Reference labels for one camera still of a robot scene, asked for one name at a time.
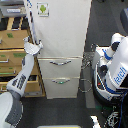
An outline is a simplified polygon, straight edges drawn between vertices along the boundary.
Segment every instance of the floor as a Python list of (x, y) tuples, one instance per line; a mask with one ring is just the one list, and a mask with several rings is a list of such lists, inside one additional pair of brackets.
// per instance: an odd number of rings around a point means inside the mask
[[(92, 0), (85, 55), (90, 55), (91, 45), (94, 43), (109, 46), (111, 36), (116, 32), (127, 35), (120, 22), (120, 12), (127, 6), (127, 0)], [(84, 66), (81, 79), (91, 81), (90, 67)], [(80, 80), (82, 90), (90, 88), (90, 82), (87, 80)], [(92, 128), (91, 115), (98, 117), (101, 128), (106, 121), (92, 90), (87, 93), (79, 90), (77, 99), (22, 98), (21, 101), (24, 113), (17, 128), (37, 128), (41, 125), (79, 125), (82, 128)]]

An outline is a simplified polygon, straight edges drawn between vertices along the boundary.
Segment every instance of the cable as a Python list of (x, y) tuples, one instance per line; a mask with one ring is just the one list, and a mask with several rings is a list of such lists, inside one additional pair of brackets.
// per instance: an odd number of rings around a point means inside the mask
[(85, 69), (86, 67), (89, 67), (90, 65), (91, 65), (91, 62), (88, 61), (88, 62), (86, 63), (86, 65), (82, 65), (82, 66), (81, 66), (81, 70)]
[(128, 93), (128, 90), (125, 91), (124, 96), (123, 96), (122, 101), (121, 101), (121, 115), (120, 115), (120, 121), (119, 121), (118, 128), (120, 128), (120, 125), (121, 125), (123, 101), (124, 101), (124, 97), (127, 93)]
[(106, 0), (101, 0), (101, 1), (99, 1), (99, 0), (97, 0), (99, 3), (104, 3)]
[(111, 115), (107, 118), (104, 128), (106, 128), (106, 125), (108, 124), (110, 127), (114, 128), (114, 126), (118, 123), (118, 121), (115, 122), (115, 119), (118, 120), (118, 112), (112, 112)]
[(92, 44), (91, 45), (91, 50), (92, 50), (92, 52), (94, 52), (94, 50), (93, 50), (93, 46), (95, 45), (95, 49), (96, 49), (96, 47), (99, 47), (99, 45), (97, 45), (97, 44)]
[(84, 81), (89, 82), (90, 85), (91, 85), (91, 87), (90, 87), (87, 91), (83, 91), (80, 87), (79, 87), (79, 90), (80, 90), (81, 92), (83, 92), (83, 93), (87, 93), (87, 92), (89, 92), (89, 91), (92, 89), (92, 83), (91, 83), (91, 81), (89, 81), (89, 80), (87, 80), (87, 79), (80, 79), (80, 80), (84, 80)]

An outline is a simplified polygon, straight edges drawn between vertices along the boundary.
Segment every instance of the green sticker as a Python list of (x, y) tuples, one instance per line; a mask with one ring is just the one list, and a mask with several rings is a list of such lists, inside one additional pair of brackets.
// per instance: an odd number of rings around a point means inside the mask
[(23, 58), (26, 56), (26, 53), (13, 53), (14, 57), (16, 58)]
[(9, 69), (13, 69), (13, 67), (9, 67)]
[(41, 5), (40, 11), (42, 11), (42, 13), (44, 13), (46, 11), (46, 7), (44, 5)]
[(0, 55), (1, 57), (6, 57), (5, 55)]
[(7, 33), (8, 38), (13, 38), (12, 33)]

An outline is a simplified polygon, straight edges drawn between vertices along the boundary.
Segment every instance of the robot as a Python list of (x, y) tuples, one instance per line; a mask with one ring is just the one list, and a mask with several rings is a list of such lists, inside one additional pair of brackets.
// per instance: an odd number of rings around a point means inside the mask
[(24, 38), (24, 49), (26, 56), (22, 60), (22, 70), (7, 84), (7, 92), (0, 95), (0, 128), (15, 128), (19, 123), (23, 105), (20, 98), (23, 97), (25, 87), (34, 66), (34, 56), (43, 48), (41, 41), (39, 45), (28, 42), (29, 37)]
[[(122, 10), (120, 20), (128, 33), (128, 9)], [(105, 104), (118, 104), (128, 91), (128, 37), (115, 33), (111, 46), (96, 47), (92, 62), (93, 91)]]

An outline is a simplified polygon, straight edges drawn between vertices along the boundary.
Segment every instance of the black cable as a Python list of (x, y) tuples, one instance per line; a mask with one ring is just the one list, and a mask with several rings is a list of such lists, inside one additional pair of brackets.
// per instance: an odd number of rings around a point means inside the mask
[(121, 125), (123, 101), (124, 101), (124, 98), (125, 98), (125, 96), (127, 95), (127, 93), (128, 93), (128, 90), (126, 90), (126, 91), (124, 92), (124, 96), (123, 96), (123, 98), (122, 98), (122, 100), (121, 100), (121, 116), (120, 116), (118, 128), (120, 128), (120, 125)]
[(97, 0), (99, 3), (104, 3), (106, 0)]
[(99, 47), (97, 44), (92, 44), (91, 45), (91, 52), (95, 52), (95, 50), (96, 50), (96, 47)]

